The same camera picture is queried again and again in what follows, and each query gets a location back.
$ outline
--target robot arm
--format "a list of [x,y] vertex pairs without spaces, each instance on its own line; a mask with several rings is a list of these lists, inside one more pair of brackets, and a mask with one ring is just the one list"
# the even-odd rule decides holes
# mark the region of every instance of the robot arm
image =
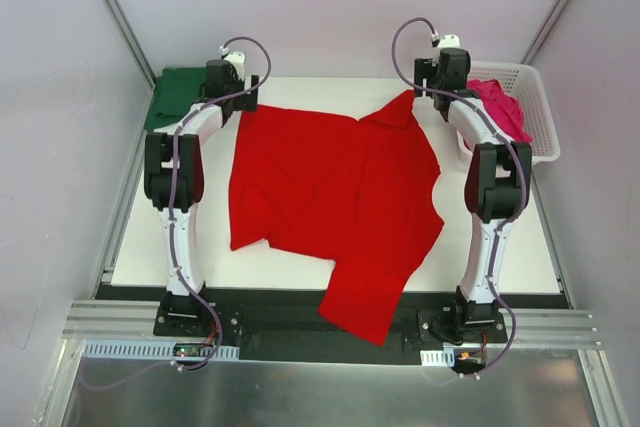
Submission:
[[[189,113],[168,131],[149,132],[145,139],[144,190],[162,222],[169,273],[167,292],[160,303],[154,328],[156,335],[206,336],[210,330],[209,314],[190,296],[189,289],[178,277],[178,270],[184,282],[204,297],[205,282],[196,243],[196,215],[204,194],[201,146],[226,124],[234,111],[255,111],[257,108],[257,88],[242,94],[245,90],[244,60],[243,53],[229,53],[225,49],[221,59],[207,62],[200,97]],[[252,87],[258,82],[258,76],[251,77]],[[238,96],[228,98],[230,94]],[[211,100],[225,97],[228,100],[210,105]],[[171,212],[176,135],[178,168]]]
[[[473,151],[464,192],[472,217],[472,237],[454,303],[448,313],[432,319],[429,331],[443,342],[460,345],[477,339],[478,332],[491,331],[501,319],[491,287],[498,291],[506,240],[513,227],[505,219],[517,212],[523,189],[526,202],[529,199],[532,152],[528,143],[514,142],[504,133],[477,94],[467,89],[471,60],[469,53],[459,48],[458,38],[444,36],[437,47],[437,58],[416,59],[414,83],[424,85],[426,81],[435,108]],[[415,89],[415,93],[421,96],[423,91]],[[517,156],[525,185],[521,185],[505,142]]]

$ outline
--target wire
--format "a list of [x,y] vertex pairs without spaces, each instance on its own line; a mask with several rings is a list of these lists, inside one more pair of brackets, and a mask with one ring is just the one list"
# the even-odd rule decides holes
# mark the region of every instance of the wire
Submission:
[[514,314],[514,312],[511,309],[511,307],[509,307],[509,305],[507,305],[507,303],[502,299],[502,297],[498,293],[498,290],[496,289],[496,286],[494,284],[493,272],[495,270],[496,257],[497,257],[497,254],[498,254],[498,244],[499,244],[500,239],[501,239],[502,229],[506,225],[514,222],[518,217],[520,217],[520,214],[522,214],[522,212],[523,212],[523,210],[524,210],[524,208],[526,206],[526,203],[527,203],[527,191],[526,191],[526,182],[525,182],[525,178],[524,178],[524,170],[522,169],[522,164],[520,163],[520,159],[518,159],[518,156],[516,155],[516,152],[515,152],[513,146],[511,145],[511,143],[507,140],[506,137],[504,137],[500,132],[498,132],[496,130],[496,128],[493,126],[493,123],[489,120],[487,114],[485,114],[483,111],[479,110],[472,102],[469,102],[469,100],[467,100],[466,98],[461,97],[461,96],[459,96],[457,94],[454,94],[453,92],[447,92],[445,90],[438,90],[438,89],[431,89],[429,87],[424,87],[422,85],[418,85],[418,84],[412,82],[411,80],[409,80],[402,73],[402,71],[400,70],[400,66],[398,65],[398,59],[396,57],[396,44],[398,43],[398,37],[400,37],[400,34],[402,33],[402,31],[407,26],[409,26],[411,24],[414,24],[416,22],[424,22],[424,23],[426,23],[431,28],[431,34],[433,36],[437,36],[437,31],[436,31],[435,27],[433,26],[431,21],[429,21],[425,17],[415,17],[413,19],[409,19],[398,28],[398,30],[396,31],[395,35],[393,36],[393,41],[391,42],[391,60],[393,62],[393,68],[395,69],[396,73],[398,74],[398,77],[400,77],[400,79],[402,79],[402,81],[405,84],[407,84],[410,87],[413,87],[414,89],[421,90],[422,92],[426,92],[428,94],[436,94],[436,95],[447,96],[447,97],[449,97],[449,98],[451,98],[453,100],[457,100],[459,102],[462,102],[464,105],[469,107],[472,111],[477,113],[480,116],[480,118],[482,119],[482,121],[485,123],[487,129],[489,129],[489,132],[491,132],[491,134],[496,139],[498,139],[500,142],[502,142],[505,145],[505,147],[507,148],[507,150],[509,151],[509,155],[513,159],[513,163],[515,164],[515,167],[516,167],[516,173],[518,175],[518,180],[520,181],[520,203],[519,203],[518,207],[516,208],[515,212],[513,213],[513,215],[511,217],[508,217],[508,218],[504,219],[502,222],[500,222],[498,224],[498,226],[496,227],[495,231],[494,231],[494,242],[493,242],[493,246],[491,248],[491,255],[489,257],[489,270],[487,272],[487,282],[489,284],[489,290],[491,291],[491,294],[496,299],[496,302],[498,302],[498,304],[500,304],[500,306],[503,309],[505,309],[509,313],[509,316],[511,317],[511,333],[509,335],[509,339],[507,340],[507,343],[505,344],[505,346],[502,349],[502,351],[498,354],[498,356],[494,360],[492,360],[489,364],[487,364],[484,369],[482,369],[483,372],[484,372],[487,369],[493,368],[494,365],[496,365],[498,362],[500,362],[501,359],[504,358],[504,356],[511,349],[511,346],[513,345],[513,341],[515,340],[515,337],[516,337],[516,315]]
[[189,283],[185,279],[184,275],[182,274],[182,266],[178,262],[178,256],[177,256],[177,253],[176,253],[176,241],[175,241],[175,221],[176,221],[176,218],[174,216],[173,207],[175,205],[176,191],[177,191],[177,185],[178,185],[178,159],[180,158],[179,138],[180,138],[180,134],[185,129],[187,124],[189,124],[189,122],[191,122],[200,112],[203,112],[203,111],[205,111],[205,110],[207,110],[207,109],[209,109],[211,107],[215,107],[220,102],[225,102],[227,100],[231,100],[233,98],[240,97],[240,96],[249,94],[249,93],[253,92],[254,90],[257,90],[258,88],[260,88],[267,81],[267,79],[271,75],[271,57],[269,56],[269,53],[263,47],[263,45],[260,42],[258,42],[257,40],[255,40],[255,39],[253,39],[251,37],[245,37],[245,36],[233,37],[232,39],[229,39],[227,42],[225,42],[222,47],[223,48],[227,48],[229,46],[229,44],[231,44],[233,42],[236,42],[236,41],[239,41],[239,40],[246,40],[248,42],[251,42],[254,45],[256,45],[262,51],[262,53],[264,54],[264,56],[265,56],[265,58],[267,60],[267,72],[265,73],[264,77],[256,85],[254,85],[252,87],[249,87],[248,89],[245,89],[245,90],[243,90],[241,92],[236,92],[236,93],[233,93],[233,94],[229,94],[229,95],[224,95],[222,97],[218,97],[217,99],[213,99],[213,100],[210,100],[210,101],[204,103],[203,105],[200,106],[200,109],[187,114],[182,119],[182,121],[180,121],[180,123],[178,124],[178,127],[176,127],[176,130],[173,133],[173,157],[172,157],[173,166],[172,166],[172,170],[171,170],[171,191],[169,193],[169,205],[168,205],[169,221],[170,221],[170,224],[169,224],[169,250],[171,251],[171,261],[173,262],[174,269],[176,269],[176,274],[178,276],[178,279],[180,280],[182,285],[184,285],[185,289],[187,289],[187,291],[198,302],[200,302],[205,307],[205,309],[207,309],[209,311],[209,313],[211,314],[211,317],[213,318],[213,320],[214,320],[214,322],[216,324],[216,330],[217,330],[217,333],[218,333],[218,341],[217,341],[215,347],[211,350],[211,352],[209,354],[207,354],[207,356],[202,361],[200,361],[200,362],[198,362],[197,364],[194,364],[194,365],[182,365],[182,368],[184,370],[187,370],[187,371],[194,371],[194,370],[198,370],[198,369],[204,367],[205,365],[207,365],[209,360],[211,360],[211,358],[214,355],[216,355],[216,352],[218,351],[218,349],[222,345],[222,325],[220,323],[220,319],[218,318],[218,314],[216,313],[215,310],[213,310],[213,307],[211,307],[211,305],[209,305],[209,302],[204,300],[189,285]]

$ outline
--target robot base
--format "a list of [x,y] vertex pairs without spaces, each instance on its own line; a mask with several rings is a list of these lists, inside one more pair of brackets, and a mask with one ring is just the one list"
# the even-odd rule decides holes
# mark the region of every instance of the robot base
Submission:
[[[199,294],[205,298],[205,288]],[[165,293],[160,301],[153,335],[160,337],[204,337],[211,333],[211,314],[193,296]]]
[[468,302],[460,287],[448,311],[418,312],[420,338],[423,342],[433,337],[440,342],[462,345],[465,342],[477,342],[482,333],[487,334],[487,342],[505,344],[507,330],[504,317],[498,311],[498,303],[476,304]]

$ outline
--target metal frame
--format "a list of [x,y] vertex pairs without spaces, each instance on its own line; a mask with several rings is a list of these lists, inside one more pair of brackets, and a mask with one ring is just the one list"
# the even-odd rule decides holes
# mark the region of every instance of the metal frame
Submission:
[[133,32],[131,24],[129,24],[127,16],[124,14],[124,10],[122,9],[120,2],[118,2],[118,0],[103,0],[103,2],[107,7],[107,10],[109,11],[109,14],[113,18],[118,31],[122,35],[122,40],[126,44],[129,52],[138,65],[140,72],[149,84],[149,87],[153,89],[156,85],[156,79],[153,75],[153,69],[151,68],[151,64],[149,64],[147,56],[142,50],[142,47],[140,47],[140,42],[138,42],[138,39]]
[[[71,306],[63,339],[157,339],[153,335],[157,302],[78,300]],[[603,338],[594,316],[584,310],[514,309],[518,349],[598,350]],[[503,312],[505,326],[511,318]]]
[[551,10],[549,10],[549,13],[547,14],[547,17],[544,19],[544,22],[542,22],[542,25],[533,38],[531,45],[529,45],[529,48],[522,57],[522,64],[533,64],[538,54],[542,51],[542,48],[549,40],[551,32],[553,32],[572,1],[573,0],[555,0]]
[[603,350],[581,350],[582,371],[600,427],[630,426]]
[[[150,87],[154,87],[153,70],[129,24],[118,0],[103,0],[112,16],[123,41]],[[523,63],[532,63],[539,54],[559,19],[572,0],[556,0],[542,23],[523,58]],[[119,193],[119,200],[110,222],[107,238],[99,264],[99,275],[93,294],[101,282],[110,282],[113,266],[126,228],[128,214],[135,197],[142,169],[143,137],[138,138],[135,151],[128,165],[126,179]],[[533,182],[533,193],[539,192]],[[540,218],[545,231],[554,268],[564,286],[565,295],[572,296],[562,272],[553,237],[542,202],[539,202]],[[65,325],[57,361],[51,371],[51,382],[41,402],[41,425],[60,425],[69,401],[73,382],[79,366],[86,339],[151,339],[156,315],[156,302],[79,300],[73,303]],[[601,426],[629,425],[625,418],[618,393],[612,382],[601,333],[593,315],[580,310],[534,310],[517,309],[518,330],[515,349],[572,349],[579,353],[595,415]],[[511,328],[509,316],[505,315],[507,329]]]

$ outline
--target green cloth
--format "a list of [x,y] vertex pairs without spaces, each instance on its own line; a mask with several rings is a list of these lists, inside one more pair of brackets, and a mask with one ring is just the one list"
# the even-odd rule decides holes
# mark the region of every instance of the green cloth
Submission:
[[153,103],[144,123],[146,130],[178,122],[187,115],[204,83],[204,68],[164,69],[156,79]]

